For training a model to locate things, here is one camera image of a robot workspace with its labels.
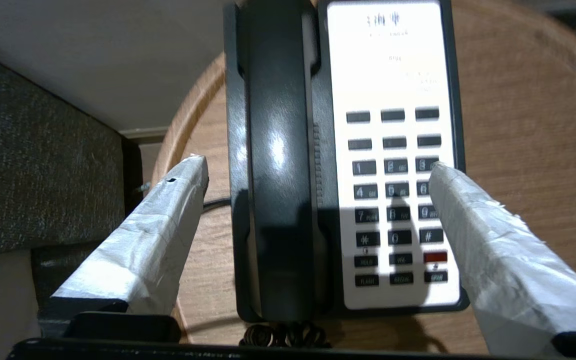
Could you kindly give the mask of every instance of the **telephone handset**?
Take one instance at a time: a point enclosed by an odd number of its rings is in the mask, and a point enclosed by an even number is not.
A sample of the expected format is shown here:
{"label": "telephone handset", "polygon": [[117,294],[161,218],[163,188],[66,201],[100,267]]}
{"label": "telephone handset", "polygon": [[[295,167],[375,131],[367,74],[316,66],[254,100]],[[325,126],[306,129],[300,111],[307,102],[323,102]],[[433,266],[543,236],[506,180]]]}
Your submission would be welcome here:
{"label": "telephone handset", "polygon": [[464,170],[449,0],[224,8],[237,311],[304,321],[468,306],[428,193]]}

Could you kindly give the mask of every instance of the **red button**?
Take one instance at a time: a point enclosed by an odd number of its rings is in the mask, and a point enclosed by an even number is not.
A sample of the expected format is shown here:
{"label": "red button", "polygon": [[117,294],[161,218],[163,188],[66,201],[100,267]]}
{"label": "red button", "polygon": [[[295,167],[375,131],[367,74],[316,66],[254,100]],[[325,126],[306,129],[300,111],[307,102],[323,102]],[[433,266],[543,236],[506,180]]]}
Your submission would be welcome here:
{"label": "red button", "polygon": [[445,263],[448,261],[448,253],[446,251],[440,252],[425,252],[423,253],[423,263]]}

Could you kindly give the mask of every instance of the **black cable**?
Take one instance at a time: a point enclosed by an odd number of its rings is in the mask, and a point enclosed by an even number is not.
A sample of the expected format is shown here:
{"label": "black cable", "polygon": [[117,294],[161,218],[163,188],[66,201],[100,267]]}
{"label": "black cable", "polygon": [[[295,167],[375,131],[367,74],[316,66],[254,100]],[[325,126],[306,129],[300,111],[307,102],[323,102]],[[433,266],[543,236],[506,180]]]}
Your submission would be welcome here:
{"label": "black cable", "polygon": [[215,210],[222,207],[230,207],[231,205],[231,198],[230,197],[222,197],[216,200],[210,200],[208,202],[203,203],[203,211],[202,214],[210,212],[210,210]]}
{"label": "black cable", "polygon": [[330,348],[326,331],[310,321],[280,323],[275,326],[252,325],[247,328],[239,346]]}

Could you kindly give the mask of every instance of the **black handset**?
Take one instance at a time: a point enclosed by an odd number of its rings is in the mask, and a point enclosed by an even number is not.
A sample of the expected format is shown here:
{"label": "black handset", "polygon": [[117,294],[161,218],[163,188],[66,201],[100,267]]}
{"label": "black handset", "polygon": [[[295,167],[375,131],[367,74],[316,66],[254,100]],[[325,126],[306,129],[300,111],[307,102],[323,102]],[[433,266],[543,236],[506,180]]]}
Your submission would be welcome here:
{"label": "black handset", "polygon": [[308,0],[250,0],[238,10],[246,97],[251,303],[268,321],[316,307],[311,68],[318,50]]}
{"label": "black handset", "polygon": [[237,312],[247,322],[469,304],[428,179],[465,169],[450,0],[224,8]]}

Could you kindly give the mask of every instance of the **desk phone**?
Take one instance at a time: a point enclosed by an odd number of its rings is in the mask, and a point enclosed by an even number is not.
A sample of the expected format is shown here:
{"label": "desk phone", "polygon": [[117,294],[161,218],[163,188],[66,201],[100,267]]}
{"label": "desk phone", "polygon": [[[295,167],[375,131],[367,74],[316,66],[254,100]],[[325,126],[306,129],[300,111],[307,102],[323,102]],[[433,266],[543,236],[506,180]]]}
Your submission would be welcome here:
{"label": "desk phone", "polygon": [[465,170],[450,1],[249,0],[224,47],[239,316],[466,308],[428,186]]}

